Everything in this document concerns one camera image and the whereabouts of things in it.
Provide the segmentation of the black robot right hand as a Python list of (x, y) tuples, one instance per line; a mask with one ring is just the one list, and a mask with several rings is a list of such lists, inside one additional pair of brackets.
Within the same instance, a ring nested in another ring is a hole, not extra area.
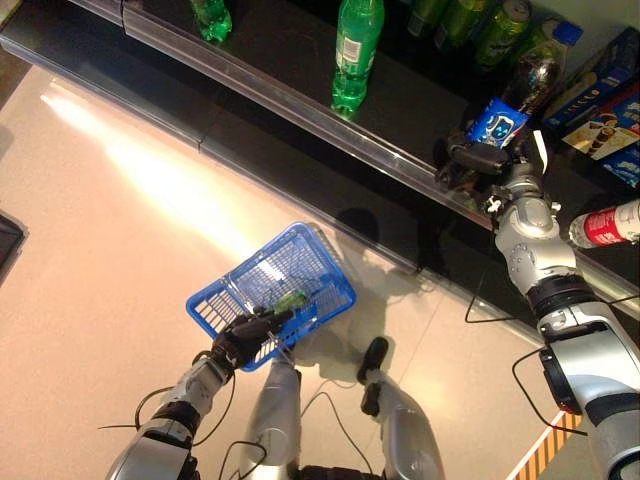
[(524, 127), (504, 148), (475, 142), (454, 129), (434, 146), (436, 182), (449, 191), (484, 192), (520, 175), (541, 179), (549, 164), (542, 132)]

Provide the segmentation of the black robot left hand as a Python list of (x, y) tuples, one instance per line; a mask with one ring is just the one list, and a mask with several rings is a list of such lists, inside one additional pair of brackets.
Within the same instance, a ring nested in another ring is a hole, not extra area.
[(278, 334), (293, 318), (292, 310), (274, 311), (255, 307), (251, 313), (237, 316), (214, 339), (211, 359), (226, 377), (252, 361), (269, 338)]

